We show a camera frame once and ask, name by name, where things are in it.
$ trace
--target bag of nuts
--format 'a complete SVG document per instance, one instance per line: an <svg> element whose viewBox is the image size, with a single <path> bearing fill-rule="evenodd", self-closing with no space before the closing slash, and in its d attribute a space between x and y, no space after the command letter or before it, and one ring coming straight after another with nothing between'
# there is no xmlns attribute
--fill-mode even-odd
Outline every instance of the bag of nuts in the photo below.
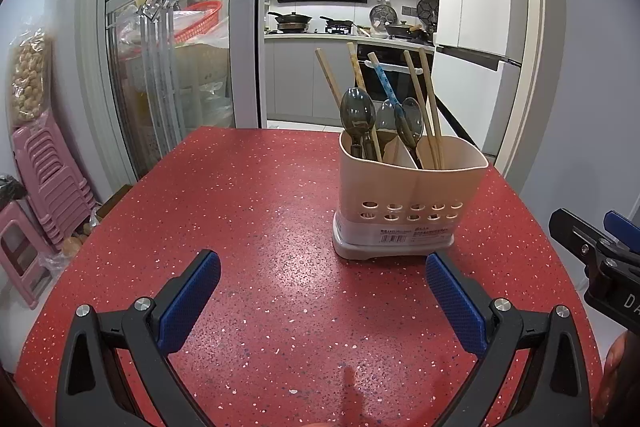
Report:
<svg viewBox="0 0 640 427"><path fill-rule="evenodd" d="M50 48L42 28L30 28L12 42L8 99L14 127L36 120L49 107Z"/></svg>

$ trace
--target countertop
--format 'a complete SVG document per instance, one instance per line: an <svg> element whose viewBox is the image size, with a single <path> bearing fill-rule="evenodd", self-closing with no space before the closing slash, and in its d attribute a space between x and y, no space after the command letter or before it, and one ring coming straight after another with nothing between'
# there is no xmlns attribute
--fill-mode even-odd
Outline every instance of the countertop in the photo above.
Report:
<svg viewBox="0 0 640 427"><path fill-rule="evenodd" d="M329 33L278 33L265 35L265 39L332 39L339 41L360 42L376 46L388 46L389 48L401 48L404 50L419 50L424 48L428 52L434 53L435 48L427 44L413 44L401 40L379 39L376 37L362 37L359 35L334 35Z"/></svg>
<svg viewBox="0 0 640 427"><path fill-rule="evenodd" d="M66 330L89 303L153 296L201 248L222 279L171 361L219 426L431 425L472 368L424 280L424 258L339 258L331 240L338 136L201 127L138 182L62 274L24 346L16 381L51 426ZM487 171L449 255L492 296L574 314L593 392L602 377L580 299L542 229ZM526 352L487 419L504 414ZM160 425L128 356L147 420Z"/></svg>

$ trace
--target sliding glass door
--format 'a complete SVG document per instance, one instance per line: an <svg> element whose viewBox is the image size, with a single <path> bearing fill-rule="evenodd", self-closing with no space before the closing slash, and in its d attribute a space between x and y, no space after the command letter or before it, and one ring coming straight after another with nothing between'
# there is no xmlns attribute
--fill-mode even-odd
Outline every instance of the sliding glass door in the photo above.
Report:
<svg viewBox="0 0 640 427"><path fill-rule="evenodd" d="M106 0L110 83L138 177L203 126L258 127L256 0Z"/></svg>

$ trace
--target plastic cutlery caddy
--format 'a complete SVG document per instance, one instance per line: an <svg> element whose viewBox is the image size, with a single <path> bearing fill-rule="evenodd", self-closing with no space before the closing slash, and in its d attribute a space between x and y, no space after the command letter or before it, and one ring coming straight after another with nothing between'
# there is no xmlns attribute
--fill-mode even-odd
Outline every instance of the plastic cutlery caddy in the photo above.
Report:
<svg viewBox="0 0 640 427"><path fill-rule="evenodd" d="M383 162L354 158L351 137L340 134L340 200L334 248L345 259L426 255L450 247L453 232L489 165L456 136L443 136L444 170L433 170L427 138L418 142L424 169L395 138Z"/></svg>

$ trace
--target glass door panel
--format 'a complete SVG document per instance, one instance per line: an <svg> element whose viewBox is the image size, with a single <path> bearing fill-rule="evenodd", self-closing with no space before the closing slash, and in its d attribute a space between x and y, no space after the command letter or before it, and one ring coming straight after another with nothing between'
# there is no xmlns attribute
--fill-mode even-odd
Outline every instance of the glass door panel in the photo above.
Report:
<svg viewBox="0 0 640 427"><path fill-rule="evenodd" d="M110 14L111 80L140 176L200 126L235 126L229 0L132 0Z"/></svg>

